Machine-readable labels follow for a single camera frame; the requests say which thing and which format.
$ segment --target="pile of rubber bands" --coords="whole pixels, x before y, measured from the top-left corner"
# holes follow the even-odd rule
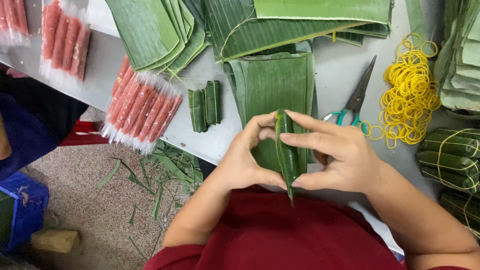
[[[414,46],[408,37],[418,39],[419,45]],[[423,48],[430,45],[434,47],[433,55],[427,55],[423,51]],[[411,145],[424,139],[432,112],[441,105],[437,96],[437,82],[433,80],[427,62],[428,58],[437,53],[435,43],[432,41],[422,43],[417,34],[403,38],[402,43],[398,45],[396,63],[388,67],[384,73],[384,80],[393,85],[380,100],[383,111],[379,115],[379,121],[384,128],[373,126],[367,136],[378,140],[384,135],[389,149],[396,147],[398,139]],[[371,129],[374,127],[383,130],[382,137],[372,138]]]

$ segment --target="stainless steel table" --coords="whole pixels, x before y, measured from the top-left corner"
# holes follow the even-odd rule
[[[86,7],[87,0],[75,0]],[[441,9],[443,2],[438,0],[421,1],[425,12],[425,20],[429,33],[438,37],[442,34]],[[33,33],[31,48],[13,48],[7,54],[0,55],[0,61],[18,69],[29,76],[47,83],[38,74],[38,64],[41,50],[41,37],[38,30],[41,24],[41,0],[25,2],[29,30]],[[318,37],[314,40],[313,53],[316,57],[316,86],[320,116],[342,109],[352,91],[357,85],[364,68],[372,57],[378,55],[372,78],[367,90],[367,96],[361,111],[361,119],[378,124],[378,114],[381,111],[379,100],[382,94],[390,88],[383,81],[383,72],[395,60],[395,51],[402,37],[410,33],[407,9],[404,0],[397,0],[393,10],[392,34],[387,39],[366,37],[363,47]],[[119,38],[103,33],[93,32],[87,59],[87,68],[83,89],[79,93],[69,89],[58,89],[95,108],[106,111],[110,103],[110,92],[116,78],[125,50]],[[187,102],[182,102],[173,121],[168,127],[164,140],[183,148],[184,150],[211,163],[217,164],[225,154],[233,137],[241,130],[240,117],[231,93],[230,85],[221,65],[214,63],[213,51],[208,48],[197,57],[180,76],[186,85],[182,90],[186,93],[189,87],[205,85],[207,80],[220,80],[223,87],[223,118],[222,123],[211,126],[207,133],[192,131],[190,113]],[[430,128],[437,126],[462,127],[464,121],[453,120],[438,110],[434,113]],[[403,176],[409,179],[425,194],[435,197],[442,187],[430,180],[424,179],[415,164],[414,153],[417,146],[398,144],[395,149],[387,149],[384,140],[371,141],[377,155],[394,166]],[[318,170],[316,165],[309,167],[310,171]],[[343,193],[332,190],[304,192],[309,196],[320,197],[348,204],[362,211],[374,229],[384,238],[394,250],[402,252],[395,244],[388,228],[376,218],[367,198],[362,194]]]

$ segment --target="blue crate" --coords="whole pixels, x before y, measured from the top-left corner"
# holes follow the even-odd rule
[[[0,190],[15,199],[10,240],[7,246],[0,246],[1,251],[10,251],[29,242],[31,235],[42,228],[49,193],[46,186],[21,172],[1,181]]]

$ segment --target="hand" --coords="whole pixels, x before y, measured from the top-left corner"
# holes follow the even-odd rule
[[[283,177],[274,171],[260,167],[251,150],[265,139],[275,140],[275,112],[254,116],[228,147],[227,153],[212,174],[217,175],[225,190],[246,188],[254,184],[269,184],[287,189]]]
[[[322,122],[288,110],[286,113],[297,124],[312,132],[283,133],[280,139],[284,143],[314,149],[335,158],[322,172],[303,174],[292,186],[309,190],[331,188],[367,194],[381,184],[381,171],[386,163],[378,159],[359,128]]]

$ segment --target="red shirt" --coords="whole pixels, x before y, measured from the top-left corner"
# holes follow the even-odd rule
[[[144,270],[405,270],[360,212],[260,187],[232,192],[207,245],[166,247]],[[459,268],[437,268],[453,270]]]

